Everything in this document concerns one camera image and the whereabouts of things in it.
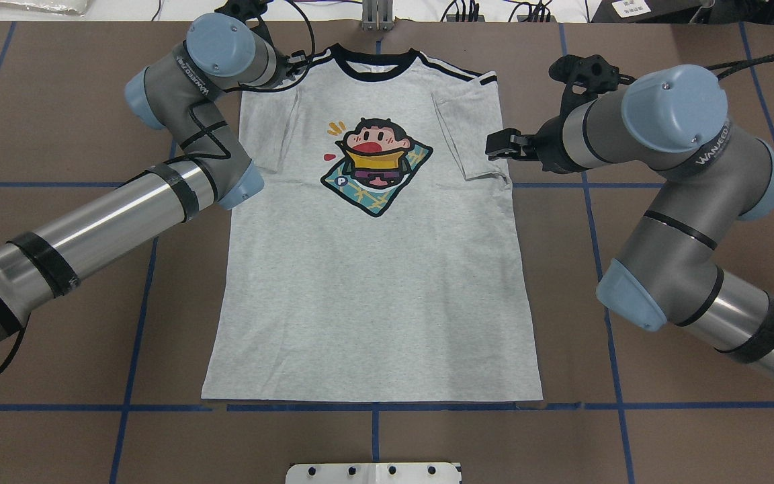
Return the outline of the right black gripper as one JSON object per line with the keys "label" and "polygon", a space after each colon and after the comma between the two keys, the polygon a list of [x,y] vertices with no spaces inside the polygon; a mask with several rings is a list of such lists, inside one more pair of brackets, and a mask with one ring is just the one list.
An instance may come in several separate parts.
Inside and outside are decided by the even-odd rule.
{"label": "right black gripper", "polygon": [[490,161],[509,159],[538,161],[542,171],[565,174],[561,166],[562,129],[540,129],[537,134],[522,134],[516,128],[504,128],[486,136],[486,156]]}

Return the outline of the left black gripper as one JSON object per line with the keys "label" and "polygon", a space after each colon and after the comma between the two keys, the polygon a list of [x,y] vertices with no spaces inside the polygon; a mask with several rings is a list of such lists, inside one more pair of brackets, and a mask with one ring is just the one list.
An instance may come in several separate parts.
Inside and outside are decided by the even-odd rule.
{"label": "left black gripper", "polygon": [[285,59],[285,73],[277,81],[273,89],[291,89],[303,81],[310,70],[310,55],[304,51],[293,52]]}

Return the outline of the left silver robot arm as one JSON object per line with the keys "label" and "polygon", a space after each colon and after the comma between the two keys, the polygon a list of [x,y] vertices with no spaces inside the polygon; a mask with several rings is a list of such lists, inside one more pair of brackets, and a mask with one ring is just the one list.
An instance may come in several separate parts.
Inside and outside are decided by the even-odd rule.
{"label": "left silver robot arm", "polygon": [[24,334],[31,313],[147,240],[218,205],[230,210],[265,185],[217,108],[229,91],[272,92],[301,79],[307,56],[283,54],[267,25],[230,5],[193,21],[185,39],[125,88],[138,119],[165,129],[182,154],[0,246],[0,342]]}

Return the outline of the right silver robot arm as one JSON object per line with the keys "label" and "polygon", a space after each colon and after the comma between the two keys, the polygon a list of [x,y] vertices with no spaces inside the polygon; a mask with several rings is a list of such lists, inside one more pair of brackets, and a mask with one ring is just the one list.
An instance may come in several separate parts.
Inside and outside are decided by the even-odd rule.
{"label": "right silver robot arm", "polygon": [[596,297],[636,327],[676,325],[774,376],[774,294],[712,260],[736,221],[774,210],[774,150],[731,121],[718,76],[700,65],[636,79],[599,55],[566,55],[549,74],[564,85],[557,116],[535,134],[488,135],[486,156],[558,174],[636,161],[660,175]]}

